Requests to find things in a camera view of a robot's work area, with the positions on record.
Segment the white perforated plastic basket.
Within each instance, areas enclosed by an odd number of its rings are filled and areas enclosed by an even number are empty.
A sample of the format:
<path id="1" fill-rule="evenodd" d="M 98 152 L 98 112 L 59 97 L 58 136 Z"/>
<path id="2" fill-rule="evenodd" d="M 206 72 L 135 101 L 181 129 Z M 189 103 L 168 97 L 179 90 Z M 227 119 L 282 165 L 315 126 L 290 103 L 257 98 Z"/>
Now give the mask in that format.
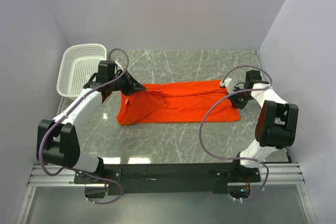
<path id="1" fill-rule="evenodd" d="M 57 92 L 60 96 L 76 99 L 90 77 L 98 71 L 101 60 L 107 59 L 107 50 L 101 44 L 80 44 L 69 47 L 63 54 Z"/>

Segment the orange t shirt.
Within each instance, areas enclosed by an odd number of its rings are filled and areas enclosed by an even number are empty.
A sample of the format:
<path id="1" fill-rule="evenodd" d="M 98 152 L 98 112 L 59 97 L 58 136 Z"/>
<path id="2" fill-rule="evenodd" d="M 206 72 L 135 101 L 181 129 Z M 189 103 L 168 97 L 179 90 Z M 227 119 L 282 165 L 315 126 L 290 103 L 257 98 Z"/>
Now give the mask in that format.
<path id="1" fill-rule="evenodd" d="M 137 123 L 198 123 L 228 92 L 219 80 L 144 85 L 146 90 L 121 95 L 119 125 Z"/>

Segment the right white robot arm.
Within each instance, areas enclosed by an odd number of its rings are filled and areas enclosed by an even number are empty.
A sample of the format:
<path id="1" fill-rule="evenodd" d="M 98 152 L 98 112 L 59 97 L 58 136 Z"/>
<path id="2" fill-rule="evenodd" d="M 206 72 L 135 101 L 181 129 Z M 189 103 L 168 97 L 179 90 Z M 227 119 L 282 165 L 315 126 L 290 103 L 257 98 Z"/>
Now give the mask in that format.
<path id="1" fill-rule="evenodd" d="M 229 100 L 234 108 L 241 110 L 251 100 L 256 100 L 261 107 L 255 139 L 239 153 L 243 160 L 230 169 L 232 179 L 241 182 L 249 175 L 249 168 L 257 168 L 270 154 L 294 143 L 299 108 L 282 99 L 257 70 L 246 72 L 242 88 L 231 78 L 226 78 L 220 86 L 232 94 Z"/>

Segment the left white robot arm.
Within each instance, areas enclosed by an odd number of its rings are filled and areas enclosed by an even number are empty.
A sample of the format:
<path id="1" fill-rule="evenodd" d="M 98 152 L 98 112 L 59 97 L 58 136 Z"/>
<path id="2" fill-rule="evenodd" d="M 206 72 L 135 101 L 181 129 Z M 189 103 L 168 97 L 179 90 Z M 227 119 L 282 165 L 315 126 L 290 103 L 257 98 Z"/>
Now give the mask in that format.
<path id="1" fill-rule="evenodd" d="M 37 160 L 41 166 L 54 164 L 86 172 L 91 182 L 104 179 L 104 162 L 81 150 L 77 129 L 86 118 L 115 91 L 130 96 L 146 88 L 127 70 L 119 69 L 114 61 L 99 62 L 98 70 L 83 86 L 74 102 L 52 120 L 42 120 L 38 125 Z"/>

